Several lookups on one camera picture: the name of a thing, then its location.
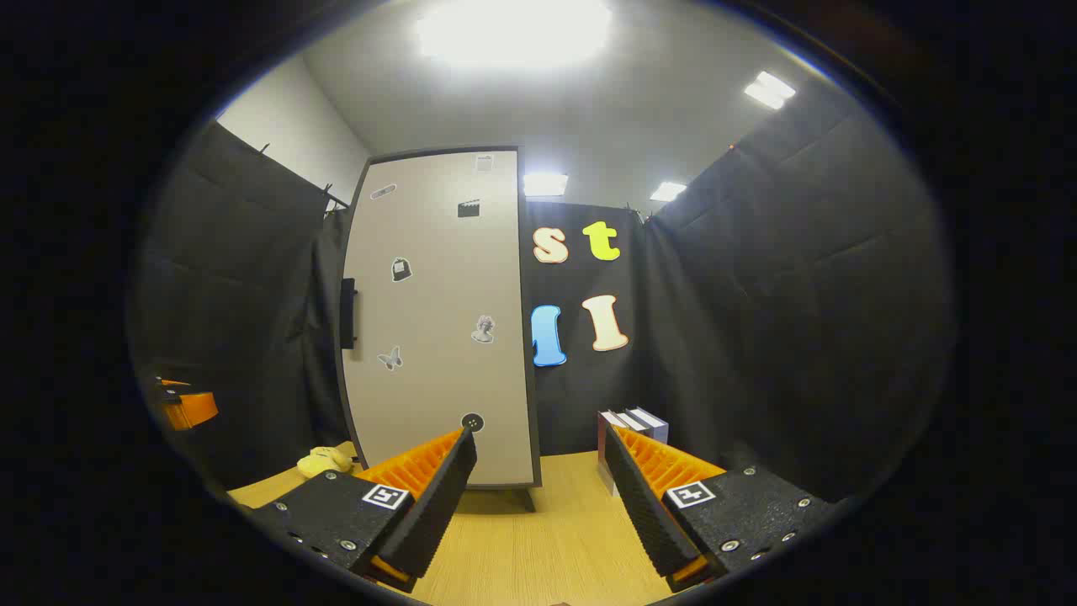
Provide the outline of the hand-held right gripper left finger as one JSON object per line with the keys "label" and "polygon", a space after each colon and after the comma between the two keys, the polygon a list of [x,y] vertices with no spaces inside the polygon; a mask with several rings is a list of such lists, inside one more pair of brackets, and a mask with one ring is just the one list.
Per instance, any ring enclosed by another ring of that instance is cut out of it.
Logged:
{"label": "hand-held right gripper left finger", "polygon": [[356,475],[318,473],[252,518],[277,540],[409,593],[426,576],[476,461],[472,429],[450,431]]}

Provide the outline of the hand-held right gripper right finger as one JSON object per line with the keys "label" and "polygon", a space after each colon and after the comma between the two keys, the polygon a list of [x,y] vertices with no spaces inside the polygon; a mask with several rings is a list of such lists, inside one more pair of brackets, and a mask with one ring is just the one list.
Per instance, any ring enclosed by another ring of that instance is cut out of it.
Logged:
{"label": "hand-held right gripper right finger", "polygon": [[602,441],[624,510],[673,593],[751,568],[834,513],[833,502],[763,465],[726,470],[617,425]]}

